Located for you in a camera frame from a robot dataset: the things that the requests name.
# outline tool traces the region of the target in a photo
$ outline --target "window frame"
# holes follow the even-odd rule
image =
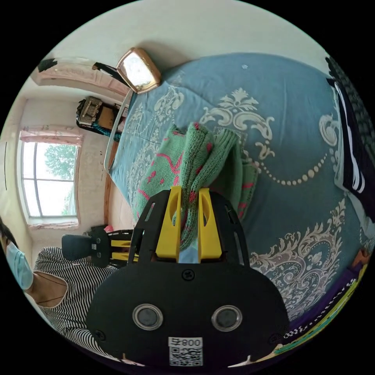
[[[81,147],[76,147],[76,156],[75,156],[75,164],[74,164],[74,173],[73,173],[73,180],[54,180],[54,179],[38,179],[36,177],[36,155],[38,149],[38,143],[35,142],[34,147],[34,159],[33,159],[33,168],[34,168],[34,177],[33,178],[24,178],[23,177],[23,148],[25,142],[19,140],[18,142],[18,162],[16,163],[17,168],[17,180],[18,180],[18,196],[21,202],[21,206],[23,209],[23,214],[28,225],[36,225],[36,224],[64,224],[70,222],[76,222],[80,224],[80,215],[79,215],[79,207],[78,207],[78,169],[79,169],[79,160],[81,155]],[[26,194],[25,194],[25,185],[24,181],[33,181],[35,186],[35,194],[36,194],[36,201],[39,209],[40,216],[31,216],[29,212],[29,207],[27,204]],[[73,182],[73,193],[74,193],[74,204],[76,215],[61,215],[61,216],[49,216],[49,215],[42,215],[42,210],[40,206],[40,200],[38,195],[38,186],[37,181],[58,181],[58,182]]]

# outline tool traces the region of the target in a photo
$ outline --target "face mask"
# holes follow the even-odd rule
[[[24,253],[20,251],[13,242],[10,242],[7,246],[7,261],[18,285],[23,290],[29,289],[34,280],[34,274],[32,273]]]

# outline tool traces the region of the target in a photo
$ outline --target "pink curtain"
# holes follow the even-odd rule
[[[82,146],[83,135],[77,127],[60,125],[26,126],[21,129],[23,142],[56,143],[58,145]]]
[[[29,228],[31,230],[37,230],[37,229],[66,229],[66,230],[72,230],[72,229],[78,229],[79,224],[77,222],[71,222],[71,223],[61,223],[61,224],[32,224],[29,225]]]

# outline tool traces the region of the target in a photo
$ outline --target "black and white striped shirt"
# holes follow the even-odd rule
[[[87,312],[96,289],[115,271],[116,268],[111,266],[95,267],[86,259],[69,261],[58,247],[42,249],[34,267],[34,272],[61,278],[67,284],[66,293],[59,304],[55,307],[40,306],[53,328],[84,349],[119,361],[98,346],[86,327]]]

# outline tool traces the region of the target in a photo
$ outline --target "blue bedspread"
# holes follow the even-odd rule
[[[251,265],[279,288],[291,320],[311,308],[370,245],[334,184],[340,124],[326,76],[264,54],[202,58],[132,99],[111,177],[132,205],[167,128],[199,121],[237,132],[259,179],[243,222]],[[192,249],[183,262],[196,261]]]

